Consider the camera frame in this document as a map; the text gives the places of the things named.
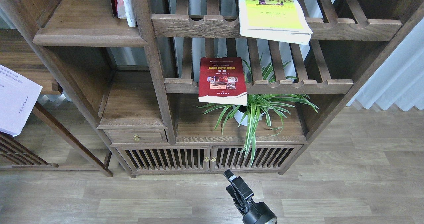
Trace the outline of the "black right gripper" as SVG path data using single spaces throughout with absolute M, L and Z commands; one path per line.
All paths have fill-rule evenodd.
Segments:
M 224 176 L 230 185 L 226 187 L 232 197 L 235 207 L 244 215 L 244 224 L 276 224 L 277 217 L 264 202 L 250 202 L 254 193 L 242 177 L 235 177 L 230 171 L 224 171 Z

